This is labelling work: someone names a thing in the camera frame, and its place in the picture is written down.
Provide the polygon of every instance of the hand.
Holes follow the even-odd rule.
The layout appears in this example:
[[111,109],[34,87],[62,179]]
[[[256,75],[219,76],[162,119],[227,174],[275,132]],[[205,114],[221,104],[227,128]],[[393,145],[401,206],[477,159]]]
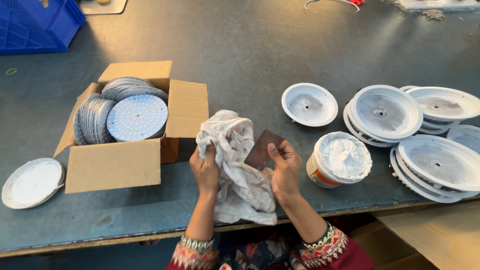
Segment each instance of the hand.
[[272,177],[272,189],[280,204],[300,196],[299,177],[301,158],[288,141],[283,141],[277,149],[268,144],[268,155],[275,163]]
[[215,195],[218,192],[218,167],[215,162],[215,146],[207,146],[205,160],[199,156],[198,146],[192,157],[190,167],[197,180],[200,196]]

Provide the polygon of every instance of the person's left hand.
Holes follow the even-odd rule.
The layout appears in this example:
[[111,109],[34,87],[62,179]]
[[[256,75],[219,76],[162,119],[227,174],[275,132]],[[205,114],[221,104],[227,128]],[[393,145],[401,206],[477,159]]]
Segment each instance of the person's left hand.
[[192,157],[190,167],[197,180],[200,195],[213,195],[218,192],[218,167],[215,162],[215,146],[207,146],[205,160],[199,156],[198,146]]

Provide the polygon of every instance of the bangle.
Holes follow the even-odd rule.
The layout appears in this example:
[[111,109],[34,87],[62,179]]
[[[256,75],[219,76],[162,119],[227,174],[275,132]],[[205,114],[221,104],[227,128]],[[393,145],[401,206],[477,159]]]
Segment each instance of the bangle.
[[322,238],[320,238],[317,242],[315,243],[305,243],[303,242],[303,244],[305,245],[305,247],[307,249],[314,249],[316,248],[317,246],[319,245],[323,245],[325,240],[328,239],[333,233],[333,226],[330,224],[330,222],[327,221],[327,231],[325,232],[325,234],[322,236]]
[[197,241],[197,240],[192,240],[190,238],[187,238],[187,237],[185,237],[185,235],[182,235],[181,239],[180,239],[180,244],[182,244],[182,245],[184,245],[188,248],[191,248],[191,249],[195,249],[195,250],[198,250],[198,251],[204,251],[206,249],[212,248],[214,241],[215,241],[215,239],[212,239],[210,241]]

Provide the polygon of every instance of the blue plastic crate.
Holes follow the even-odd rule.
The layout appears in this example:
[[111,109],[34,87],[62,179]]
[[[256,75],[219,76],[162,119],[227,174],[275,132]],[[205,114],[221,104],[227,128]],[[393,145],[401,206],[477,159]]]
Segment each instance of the blue plastic crate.
[[74,0],[0,0],[0,54],[68,51],[84,22]]

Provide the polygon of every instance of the table surface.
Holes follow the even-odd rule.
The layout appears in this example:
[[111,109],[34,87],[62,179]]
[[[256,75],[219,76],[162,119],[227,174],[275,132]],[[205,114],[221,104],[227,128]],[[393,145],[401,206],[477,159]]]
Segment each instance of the table surface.
[[[378,0],[360,12],[337,1],[305,10],[304,2],[129,1],[123,14],[88,16],[68,53],[1,56],[0,184],[27,161],[53,155],[76,97],[109,63],[173,60],[171,78],[208,85],[211,114],[236,111],[253,121],[256,136],[267,128],[292,143],[302,158],[301,193],[316,211],[427,202],[392,176],[390,149],[368,146],[368,177],[332,190],[316,186],[303,168],[318,138],[347,132],[341,112],[359,88],[445,86],[480,96],[480,14],[451,13],[438,22]],[[6,75],[10,68],[17,72]],[[300,82],[335,96],[339,114],[331,124],[306,127],[283,112],[283,91]],[[61,189],[25,210],[1,204],[0,251],[185,228],[198,193],[188,164],[194,147],[193,139],[180,140],[178,161],[162,165],[161,185]],[[68,154],[58,156],[64,166]],[[285,216],[280,206],[277,212]]]

